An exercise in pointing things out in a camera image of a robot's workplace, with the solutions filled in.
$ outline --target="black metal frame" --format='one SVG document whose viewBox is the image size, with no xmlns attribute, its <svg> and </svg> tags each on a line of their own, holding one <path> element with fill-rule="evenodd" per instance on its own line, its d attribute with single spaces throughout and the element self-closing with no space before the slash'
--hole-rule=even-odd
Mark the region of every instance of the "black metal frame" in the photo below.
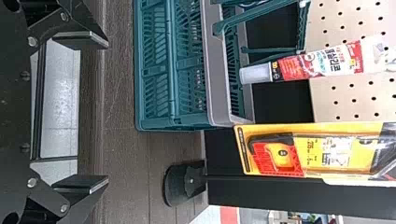
<svg viewBox="0 0 396 224">
<path fill-rule="evenodd" d="M 82 0 L 0 1 L 0 222 L 83 223 L 107 176 L 72 175 L 51 187 L 30 169 L 40 158 L 46 42 L 105 49 L 107 38 Z M 33 145 L 30 56 L 39 52 Z"/>
</svg>

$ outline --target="green plastic basket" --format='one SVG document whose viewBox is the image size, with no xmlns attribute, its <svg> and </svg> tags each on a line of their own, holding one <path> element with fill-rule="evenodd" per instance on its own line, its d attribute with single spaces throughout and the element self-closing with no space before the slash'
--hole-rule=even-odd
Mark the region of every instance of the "green plastic basket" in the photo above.
<svg viewBox="0 0 396 224">
<path fill-rule="evenodd" d="M 136 0 L 134 6 L 137 129 L 212 128 L 199 0 Z"/>
</svg>

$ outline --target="gray floor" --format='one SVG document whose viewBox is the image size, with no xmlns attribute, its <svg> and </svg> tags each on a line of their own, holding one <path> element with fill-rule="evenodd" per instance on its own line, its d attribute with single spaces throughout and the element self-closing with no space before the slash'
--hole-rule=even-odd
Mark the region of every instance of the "gray floor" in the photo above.
<svg viewBox="0 0 396 224">
<path fill-rule="evenodd" d="M 37 53 L 32 56 L 32 105 L 35 101 Z M 48 42 L 41 157 L 78 154 L 78 88 L 80 52 Z M 52 184 L 77 173 L 77 160 L 32 163 Z"/>
</svg>

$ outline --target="metal stand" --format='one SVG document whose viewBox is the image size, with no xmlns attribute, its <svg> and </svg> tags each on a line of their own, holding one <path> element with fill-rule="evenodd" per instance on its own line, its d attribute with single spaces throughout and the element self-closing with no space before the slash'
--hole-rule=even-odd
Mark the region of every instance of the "metal stand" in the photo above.
<svg viewBox="0 0 396 224">
<path fill-rule="evenodd" d="M 105 49 L 107 38 L 82 0 L 5 0 L 0 27 L 0 223 L 83 223 L 108 178 L 73 175 L 50 187 L 30 169 L 31 152 L 42 160 L 46 42 L 53 37 L 71 49 Z M 32 139 L 30 56 L 39 49 Z"/>
<path fill-rule="evenodd" d="M 173 165 L 163 178 L 163 198 L 170 207 L 178 206 L 205 190 L 204 161 Z"/>
</svg>

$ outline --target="pegboard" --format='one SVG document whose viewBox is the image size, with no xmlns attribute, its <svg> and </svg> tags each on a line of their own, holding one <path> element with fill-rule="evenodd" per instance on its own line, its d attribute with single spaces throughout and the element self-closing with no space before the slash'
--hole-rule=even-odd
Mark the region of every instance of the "pegboard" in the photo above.
<svg viewBox="0 0 396 224">
<path fill-rule="evenodd" d="M 396 47 L 395 12 L 396 0 L 312 0 L 306 49 L 324 49 L 369 35 L 382 35 L 390 47 Z M 315 122 L 396 120 L 395 78 L 396 74 L 383 73 L 311 79 Z"/>
</svg>

